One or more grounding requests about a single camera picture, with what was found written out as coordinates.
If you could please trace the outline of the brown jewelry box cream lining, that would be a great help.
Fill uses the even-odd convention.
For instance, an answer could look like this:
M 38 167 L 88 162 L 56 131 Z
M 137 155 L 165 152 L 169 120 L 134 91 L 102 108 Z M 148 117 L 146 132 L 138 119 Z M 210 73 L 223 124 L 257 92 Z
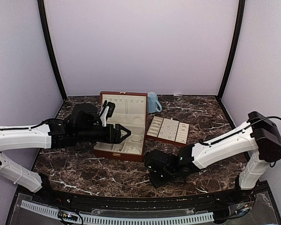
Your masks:
M 100 93 L 101 103 L 113 102 L 115 110 L 109 124 L 120 124 L 131 131 L 131 135 L 119 144 L 98 142 L 94 154 L 100 158 L 142 162 L 147 119 L 147 93 L 110 92 Z

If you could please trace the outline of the brown jewelry tray cream lining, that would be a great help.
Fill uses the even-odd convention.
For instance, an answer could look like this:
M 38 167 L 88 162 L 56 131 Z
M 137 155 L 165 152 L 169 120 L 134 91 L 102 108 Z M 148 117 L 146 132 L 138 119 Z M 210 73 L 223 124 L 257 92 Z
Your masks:
M 146 138 L 176 146 L 186 146 L 189 127 L 189 124 L 178 120 L 154 116 Z

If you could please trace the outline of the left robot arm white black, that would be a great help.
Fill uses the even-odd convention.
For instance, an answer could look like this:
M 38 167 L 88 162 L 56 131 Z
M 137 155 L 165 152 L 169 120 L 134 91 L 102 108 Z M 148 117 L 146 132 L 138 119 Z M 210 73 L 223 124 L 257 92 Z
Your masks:
M 9 159 L 5 150 L 61 149 L 78 143 L 120 144 L 131 131 L 120 124 L 109 124 L 115 104 L 105 102 L 100 110 L 92 104 L 77 104 L 64 119 L 46 119 L 37 125 L 0 126 L 0 176 L 32 193 L 38 193 L 46 204 L 53 204 L 57 195 L 51 190 L 46 175 L 32 172 Z

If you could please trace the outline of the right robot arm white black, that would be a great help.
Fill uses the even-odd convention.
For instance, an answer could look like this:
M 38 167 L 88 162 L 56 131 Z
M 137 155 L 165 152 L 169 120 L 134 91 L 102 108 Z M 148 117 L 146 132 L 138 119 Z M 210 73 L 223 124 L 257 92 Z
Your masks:
M 208 166 L 243 152 L 252 152 L 245 169 L 236 179 L 230 200 L 240 203 L 252 190 L 261 175 L 281 159 L 281 134 L 272 122 L 275 116 L 265 117 L 257 111 L 235 129 L 209 141 L 182 147 L 177 155 L 153 150 L 145 157 L 151 183 L 156 187 L 197 173 Z

